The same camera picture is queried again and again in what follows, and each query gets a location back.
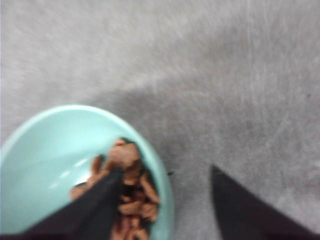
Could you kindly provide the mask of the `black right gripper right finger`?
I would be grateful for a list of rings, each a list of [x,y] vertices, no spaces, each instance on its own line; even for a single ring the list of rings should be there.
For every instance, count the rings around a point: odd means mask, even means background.
[[[218,166],[210,168],[211,202],[224,240],[318,240],[320,235],[263,202]]]

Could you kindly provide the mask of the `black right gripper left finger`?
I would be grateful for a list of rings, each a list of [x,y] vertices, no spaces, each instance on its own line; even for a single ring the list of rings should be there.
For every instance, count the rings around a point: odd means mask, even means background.
[[[16,240],[108,240],[122,193],[116,167],[86,193],[21,234]]]

